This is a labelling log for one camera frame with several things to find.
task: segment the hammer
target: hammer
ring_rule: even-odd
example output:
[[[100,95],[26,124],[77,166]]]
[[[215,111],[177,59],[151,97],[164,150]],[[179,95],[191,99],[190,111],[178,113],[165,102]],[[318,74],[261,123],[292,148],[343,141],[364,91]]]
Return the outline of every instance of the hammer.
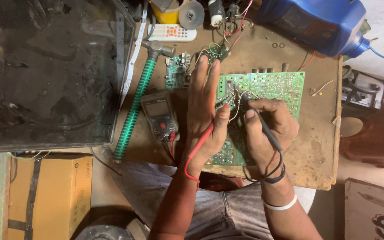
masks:
[[[137,116],[140,111],[140,100],[145,95],[146,90],[154,73],[155,64],[157,63],[160,55],[167,57],[174,57],[176,49],[174,47],[164,46],[160,41],[142,41],[142,46],[148,49],[148,59],[146,60],[145,67],[143,68],[142,76],[140,77],[139,84],[137,85],[136,93],[134,94],[133,103],[128,111],[127,118],[125,119],[124,126],[118,144],[114,152],[114,162],[120,163],[125,154],[127,145],[130,142],[131,133],[133,132],[134,125],[136,124]]]

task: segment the circular saw blade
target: circular saw blade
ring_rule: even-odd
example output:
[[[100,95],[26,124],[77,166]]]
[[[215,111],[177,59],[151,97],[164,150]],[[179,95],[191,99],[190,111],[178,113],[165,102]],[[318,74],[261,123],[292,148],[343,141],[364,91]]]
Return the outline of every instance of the circular saw blade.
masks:
[[[204,22],[204,8],[199,2],[186,3],[179,11],[179,22],[187,30],[195,30]]]

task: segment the person's left hand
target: person's left hand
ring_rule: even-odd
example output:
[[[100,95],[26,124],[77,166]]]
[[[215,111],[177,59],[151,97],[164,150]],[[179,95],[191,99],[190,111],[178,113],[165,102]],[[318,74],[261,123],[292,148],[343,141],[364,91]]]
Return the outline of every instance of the person's left hand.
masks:
[[[211,122],[214,124],[214,130],[188,165],[188,173],[195,177],[199,176],[205,162],[221,150],[226,140],[227,123],[230,116],[228,107],[222,107],[215,113],[220,61],[216,60],[212,63],[206,83],[207,72],[208,58],[207,56],[201,56],[192,73],[188,89],[188,136],[184,161]]]

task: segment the hammer head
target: hammer head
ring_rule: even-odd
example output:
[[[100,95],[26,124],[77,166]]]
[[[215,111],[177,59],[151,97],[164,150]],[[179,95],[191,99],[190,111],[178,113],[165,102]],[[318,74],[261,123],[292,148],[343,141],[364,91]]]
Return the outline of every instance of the hammer head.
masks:
[[[176,48],[170,46],[164,46],[160,41],[142,41],[142,46],[149,49],[149,53],[157,53],[158,55],[164,55],[167,57],[174,57],[176,54]]]

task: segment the person's right hand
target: person's right hand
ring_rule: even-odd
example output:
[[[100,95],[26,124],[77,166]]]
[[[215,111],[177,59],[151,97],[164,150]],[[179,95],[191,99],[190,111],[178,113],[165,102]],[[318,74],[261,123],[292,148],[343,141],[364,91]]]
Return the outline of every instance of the person's right hand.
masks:
[[[274,118],[272,133],[285,151],[293,142],[299,132],[299,123],[291,116],[284,101],[258,99],[248,102],[250,107],[259,112],[270,112]],[[262,132],[257,113],[250,109],[245,114],[245,128],[247,130],[248,150],[253,157],[262,175],[266,175],[278,165],[280,155],[270,144],[269,139]],[[280,167],[270,178],[278,177],[281,173]]]

